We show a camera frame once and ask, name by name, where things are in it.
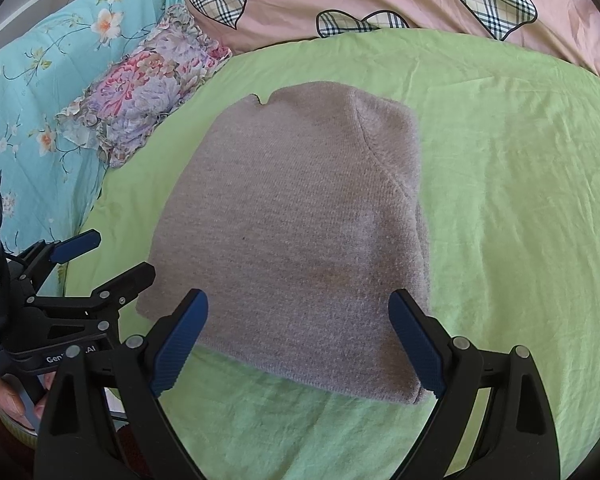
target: blue gripper pad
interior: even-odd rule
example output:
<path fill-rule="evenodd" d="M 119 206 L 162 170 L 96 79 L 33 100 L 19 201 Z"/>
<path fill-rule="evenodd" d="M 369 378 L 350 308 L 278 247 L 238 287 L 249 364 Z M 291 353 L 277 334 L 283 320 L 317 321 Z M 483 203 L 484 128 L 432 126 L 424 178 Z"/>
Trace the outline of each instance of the blue gripper pad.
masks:
<path fill-rule="evenodd" d="M 389 319 L 422 386 L 432 391 L 439 399 L 446 391 L 442 358 L 409 306 L 397 292 L 389 297 Z"/>
<path fill-rule="evenodd" d="M 163 391 L 170 390 L 176 383 L 180 370 L 205 326 L 208 313 L 206 294 L 200 290 L 155 356 L 153 381 L 150 385 L 154 397 L 160 397 Z"/>
<path fill-rule="evenodd" d="M 100 241 L 102 241 L 100 233 L 95 229 L 91 229 L 90 231 L 77 235 L 76 237 L 70 238 L 59 244 L 53 250 L 49 259 L 53 264 L 65 264 L 78 256 L 93 251 L 99 246 Z"/>

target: light blue floral quilt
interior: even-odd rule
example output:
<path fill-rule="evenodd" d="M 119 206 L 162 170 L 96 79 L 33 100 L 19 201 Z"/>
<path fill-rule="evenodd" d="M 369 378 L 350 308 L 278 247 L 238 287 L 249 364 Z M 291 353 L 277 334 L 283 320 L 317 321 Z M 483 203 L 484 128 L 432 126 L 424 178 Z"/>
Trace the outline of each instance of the light blue floral quilt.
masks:
<path fill-rule="evenodd" d="M 55 116 L 181 0 L 75 0 L 0 50 L 0 173 L 7 251 L 75 235 L 106 167 L 56 135 Z M 63 269 L 43 293 L 61 294 Z"/>

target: black handheld device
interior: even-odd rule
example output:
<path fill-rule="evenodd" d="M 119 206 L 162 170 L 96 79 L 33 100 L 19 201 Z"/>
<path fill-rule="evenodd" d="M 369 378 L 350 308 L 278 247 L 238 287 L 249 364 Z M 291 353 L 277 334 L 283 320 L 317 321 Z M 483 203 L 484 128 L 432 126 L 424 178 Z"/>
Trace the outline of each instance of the black handheld device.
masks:
<path fill-rule="evenodd" d="M 388 308 L 423 386 L 438 398 L 391 480 L 558 480 L 555 426 L 531 352 L 524 346 L 509 354 L 483 351 L 465 337 L 451 337 L 406 290 L 395 291 Z M 117 441 L 103 386 L 120 391 L 151 479 L 205 480 L 158 397 L 175 384 L 207 312 L 204 293 L 191 290 L 147 336 L 102 352 L 67 349 L 46 404 L 34 480 L 64 480 L 67 470 L 73 480 L 138 478 Z M 480 388 L 491 394 L 473 452 L 461 471 L 446 475 Z"/>
<path fill-rule="evenodd" d="M 88 298 L 38 295 L 56 265 L 99 244 L 100 234 L 94 230 L 64 242 L 40 240 L 18 255 L 7 254 L 0 243 L 0 378 L 19 390 L 25 406 L 32 408 L 45 395 L 40 376 L 58 368 L 69 346 L 93 352 L 119 345 L 119 309 L 155 279 L 155 269 L 142 263 L 99 286 Z M 31 409 L 27 418 L 35 429 L 39 427 Z"/>

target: metal screw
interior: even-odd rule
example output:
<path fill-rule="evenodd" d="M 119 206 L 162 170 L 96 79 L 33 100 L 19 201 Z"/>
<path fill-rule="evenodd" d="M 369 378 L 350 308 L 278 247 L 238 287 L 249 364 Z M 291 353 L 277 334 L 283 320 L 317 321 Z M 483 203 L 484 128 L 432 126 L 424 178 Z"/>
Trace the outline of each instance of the metal screw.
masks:
<path fill-rule="evenodd" d="M 77 357 L 79 353 L 80 347 L 77 345 L 71 345 L 69 346 L 69 348 L 66 349 L 64 355 L 66 355 L 69 359 L 72 359 L 74 357 Z"/>
<path fill-rule="evenodd" d="M 129 348 L 140 348 L 142 343 L 144 343 L 144 337 L 141 335 L 132 335 L 125 341 L 125 345 Z"/>
<path fill-rule="evenodd" d="M 531 352 L 529 352 L 529 349 L 526 348 L 526 346 L 522 346 L 522 345 L 518 345 L 515 347 L 515 353 L 519 355 L 519 357 L 521 357 L 522 359 L 526 359 L 529 355 L 531 355 Z"/>
<path fill-rule="evenodd" d="M 470 342 L 468 339 L 462 336 L 453 338 L 453 346 L 455 348 L 459 348 L 460 350 L 466 350 L 470 346 Z"/>

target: pink duvet cover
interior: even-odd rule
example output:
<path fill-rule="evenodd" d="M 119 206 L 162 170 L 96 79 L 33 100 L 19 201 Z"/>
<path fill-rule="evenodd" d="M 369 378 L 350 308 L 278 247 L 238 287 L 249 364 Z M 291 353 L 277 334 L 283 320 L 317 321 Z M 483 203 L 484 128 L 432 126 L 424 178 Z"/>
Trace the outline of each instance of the pink duvet cover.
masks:
<path fill-rule="evenodd" d="M 202 29 L 236 53 L 342 32 L 423 27 L 508 41 L 600 77 L 591 0 L 186 0 Z"/>

